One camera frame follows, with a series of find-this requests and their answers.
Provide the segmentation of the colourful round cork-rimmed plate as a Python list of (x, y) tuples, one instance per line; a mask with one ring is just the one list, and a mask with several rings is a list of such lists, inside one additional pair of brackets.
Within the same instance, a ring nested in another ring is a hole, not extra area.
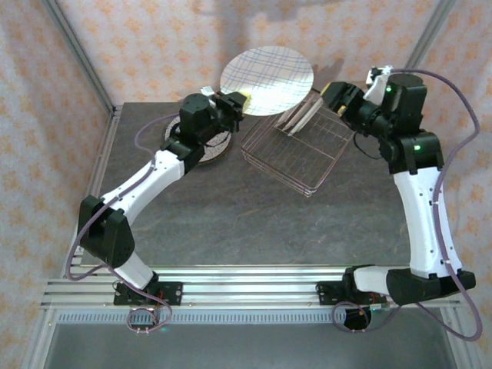
[[(166, 141), (173, 128), (178, 128), (180, 118), (175, 117), (170, 123), (167, 124), (163, 131), (163, 141)], [(204, 156), (198, 162), (200, 165), (206, 165), (215, 159), (223, 156), (231, 146), (231, 133), (226, 131), (213, 137), (204, 147)]]

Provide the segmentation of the plaid striped round plate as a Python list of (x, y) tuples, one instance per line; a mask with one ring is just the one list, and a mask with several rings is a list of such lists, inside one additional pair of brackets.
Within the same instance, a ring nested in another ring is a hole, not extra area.
[(269, 116), (298, 105), (311, 91), (314, 72), (299, 52), (281, 46), (252, 48), (224, 68), (220, 91), (249, 97), (246, 115)]

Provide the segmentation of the aluminium extrusion base rails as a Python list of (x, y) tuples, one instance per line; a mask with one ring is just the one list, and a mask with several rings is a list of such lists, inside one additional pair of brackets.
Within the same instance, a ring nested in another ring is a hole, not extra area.
[[(329, 265), (219, 265), (155, 268), (161, 281), (183, 284), (181, 308), (314, 309), (319, 281), (339, 281), (344, 267)], [(116, 278), (107, 271), (83, 281), (50, 279), (44, 308), (111, 308)]]

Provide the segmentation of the aluminium frame post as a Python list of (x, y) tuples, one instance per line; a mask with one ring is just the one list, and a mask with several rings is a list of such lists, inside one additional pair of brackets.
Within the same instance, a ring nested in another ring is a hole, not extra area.
[[(443, 322), (453, 330), (463, 335), (467, 334), (464, 323), (461, 320), (460, 307), (442, 307), (440, 309)], [(472, 369), (468, 343), (454, 334), (447, 332), (451, 353), (457, 369)]]
[(58, 0), (40, 0), (44, 6), (55, 26), (61, 32), (65, 44), (68, 46), (70, 52), (73, 54), (76, 62), (83, 75), (88, 79), (90, 86), (93, 88), (98, 100), (106, 112), (112, 117), (116, 111), (116, 105), (113, 103), (106, 88), (104, 87), (102, 80), (100, 79), (93, 63), (91, 62), (88, 53), (82, 45), (79, 37), (76, 35), (75, 30), (70, 24), (67, 16), (65, 15), (62, 7), (59, 5)]
[(21, 369), (43, 369), (58, 320), (56, 309), (41, 309), (28, 341)]
[(457, 0), (439, 0), (421, 36), (414, 46), (405, 68), (418, 68), (434, 43)]

